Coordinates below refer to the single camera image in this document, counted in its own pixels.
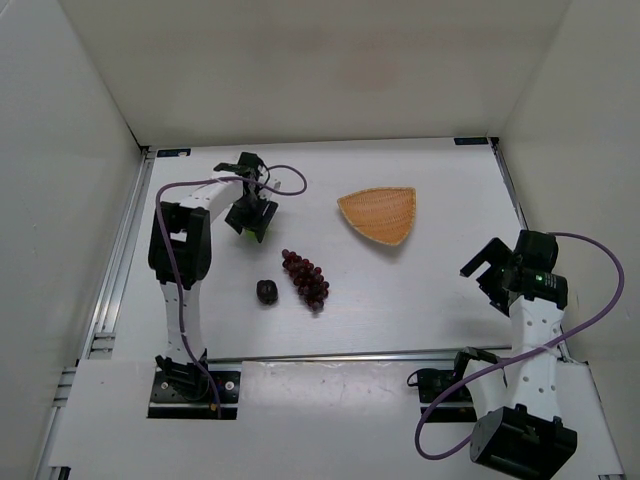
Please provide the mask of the red fake grape bunch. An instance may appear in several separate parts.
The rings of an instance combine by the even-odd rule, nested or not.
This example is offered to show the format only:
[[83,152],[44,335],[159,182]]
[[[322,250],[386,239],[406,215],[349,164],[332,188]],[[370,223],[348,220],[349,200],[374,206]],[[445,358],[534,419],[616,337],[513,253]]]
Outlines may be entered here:
[[287,272],[298,297],[312,313],[324,309],[329,296],[330,283],[325,279],[321,267],[295,251],[281,251],[282,267]]

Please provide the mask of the green fake apple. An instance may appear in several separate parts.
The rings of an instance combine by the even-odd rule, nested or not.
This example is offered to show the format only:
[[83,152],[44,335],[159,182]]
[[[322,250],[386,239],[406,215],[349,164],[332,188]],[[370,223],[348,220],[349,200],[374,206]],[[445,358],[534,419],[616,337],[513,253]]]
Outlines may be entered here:
[[253,236],[259,243],[264,239],[266,230],[263,228],[246,228],[244,232],[247,235]]

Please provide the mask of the woven orange fruit basket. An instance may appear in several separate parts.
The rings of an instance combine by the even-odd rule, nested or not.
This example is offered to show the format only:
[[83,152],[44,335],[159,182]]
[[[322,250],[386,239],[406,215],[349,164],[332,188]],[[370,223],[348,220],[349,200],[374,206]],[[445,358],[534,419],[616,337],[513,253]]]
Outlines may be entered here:
[[363,237],[386,246],[399,246],[414,226],[417,193],[413,187],[376,187],[337,200],[346,222]]

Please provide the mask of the left blue corner label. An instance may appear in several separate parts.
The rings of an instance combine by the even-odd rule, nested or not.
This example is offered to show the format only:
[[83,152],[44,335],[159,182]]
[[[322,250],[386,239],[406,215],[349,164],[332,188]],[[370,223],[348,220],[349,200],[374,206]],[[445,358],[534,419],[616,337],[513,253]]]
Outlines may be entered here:
[[156,157],[157,158],[188,157],[190,154],[191,154],[190,148],[160,149],[156,152]]

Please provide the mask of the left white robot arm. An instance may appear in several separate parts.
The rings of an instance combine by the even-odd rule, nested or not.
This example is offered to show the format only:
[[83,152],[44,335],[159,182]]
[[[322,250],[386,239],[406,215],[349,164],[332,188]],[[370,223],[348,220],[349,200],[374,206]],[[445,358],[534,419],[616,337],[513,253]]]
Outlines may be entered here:
[[262,240],[278,204],[270,199],[281,182],[266,175],[257,180],[223,175],[210,180],[170,183],[155,199],[148,263],[164,297],[167,325],[165,353],[156,361],[166,381],[190,401],[220,408],[219,387],[207,366],[202,338],[200,290],[212,264],[212,228],[231,214],[239,233]]

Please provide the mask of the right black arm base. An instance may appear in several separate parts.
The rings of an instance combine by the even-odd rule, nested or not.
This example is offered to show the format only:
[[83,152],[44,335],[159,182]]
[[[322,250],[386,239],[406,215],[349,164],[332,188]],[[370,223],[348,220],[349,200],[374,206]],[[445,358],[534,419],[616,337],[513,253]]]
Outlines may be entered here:
[[421,368],[412,372],[406,380],[409,388],[418,390],[419,400],[423,404],[432,403],[445,390],[463,378],[464,369],[470,360],[479,360],[478,351],[465,348],[459,351],[447,366],[442,368]]

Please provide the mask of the dark purple fake plum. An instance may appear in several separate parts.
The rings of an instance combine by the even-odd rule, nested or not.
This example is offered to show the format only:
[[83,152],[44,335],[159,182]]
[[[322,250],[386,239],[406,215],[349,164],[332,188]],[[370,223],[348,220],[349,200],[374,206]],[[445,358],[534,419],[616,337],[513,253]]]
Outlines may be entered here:
[[256,284],[256,296],[263,305],[274,304],[279,297],[278,288],[273,280],[259,280]]

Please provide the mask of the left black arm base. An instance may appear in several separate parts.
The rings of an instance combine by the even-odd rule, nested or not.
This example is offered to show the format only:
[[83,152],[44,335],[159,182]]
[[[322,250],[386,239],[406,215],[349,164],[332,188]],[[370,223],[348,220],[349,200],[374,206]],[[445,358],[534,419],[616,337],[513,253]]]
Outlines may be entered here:
[[231,405],[239,400],[239,370],[209,370],[157,356],[150,403],[157,405]]

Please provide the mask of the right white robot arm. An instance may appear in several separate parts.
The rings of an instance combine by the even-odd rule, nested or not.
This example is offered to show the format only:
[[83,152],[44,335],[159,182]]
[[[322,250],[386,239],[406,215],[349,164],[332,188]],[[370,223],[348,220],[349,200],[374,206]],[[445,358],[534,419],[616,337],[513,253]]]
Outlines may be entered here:
[[478,285],[513,334],[507,359],[472,347],[456,356],[455,380],[492,370],[466,386],[477,417],[470,459],[516,479],[550,479],[577,449],[576,432],[562,422],[549,345],[561,333],[568,297],[567,280],[553,272],[558,252],[554,236],[523,230],[514,248],[494,238],[461,270],[468,277],[489,265]]

